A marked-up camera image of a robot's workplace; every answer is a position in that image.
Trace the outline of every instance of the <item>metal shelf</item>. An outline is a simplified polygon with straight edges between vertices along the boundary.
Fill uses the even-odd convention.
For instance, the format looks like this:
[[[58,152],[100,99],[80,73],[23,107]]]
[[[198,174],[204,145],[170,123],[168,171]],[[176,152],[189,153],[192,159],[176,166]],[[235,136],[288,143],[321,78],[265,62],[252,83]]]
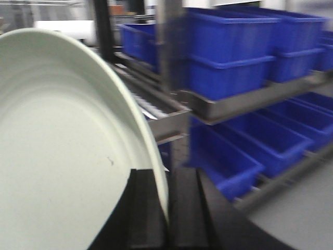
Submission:
[[[158,144],[188,136],[190,110],[187,107],[149,86],[143,81],[143,76],[140,79],[135,77],[126,66],[117,64],[112,68],[132,92],[143,114],[148,118],[148,124]]]
[[[286,83],[271,83],[265,88],[220,101],[208,100],[191,91],[178,92],[177,99],[191,108],[204,123],[215,124],[330,83],[333,83],[333,71],[316,71],[308,77]]]
[[[260,177],[260,184],[253,188],[252,192],[237,199],[234,206],[242,212],[248,212],[264,202],[267,197],[287,188],[296,182],[304,174],[321,166],[333,155],[333,143],[328,144],[318,152],[305,152],[305,158],[295,166],[288,169],[275,179]]]
[[[151,71],[152,65],[144,61],[140,61],[134,57],[128,56],[122,52],[115,52],[115,55],[121,60],[121,63],[128,68],[138,71],[140,74],[143,74],[144,76],[152,79],[153,81],[161,81],[160,75]]]

